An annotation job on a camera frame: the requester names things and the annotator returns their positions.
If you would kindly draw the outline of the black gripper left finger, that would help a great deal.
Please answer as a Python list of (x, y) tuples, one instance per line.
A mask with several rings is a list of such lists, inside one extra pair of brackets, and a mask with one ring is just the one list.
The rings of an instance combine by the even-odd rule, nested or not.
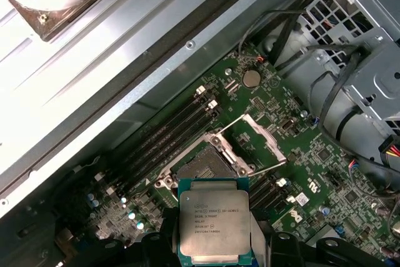
[(158, 232), (146, 233), (125, 247), (122, 241), (104, 239), (73, 258), (74, 266), (178, 266), (176, 254), (179, 210), (166, 208)]

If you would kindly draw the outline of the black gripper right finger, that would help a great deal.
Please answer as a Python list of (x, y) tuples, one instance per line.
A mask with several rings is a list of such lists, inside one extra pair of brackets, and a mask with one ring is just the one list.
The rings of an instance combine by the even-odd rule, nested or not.
[(252, 211), (256, 228), (264, 237), (263, 260), (267, 266), (383, 266), (384, 263), (347, 241), (326, 237), (315, 247), (300, 242), (293, 234), (277, 232), (261, 211)]

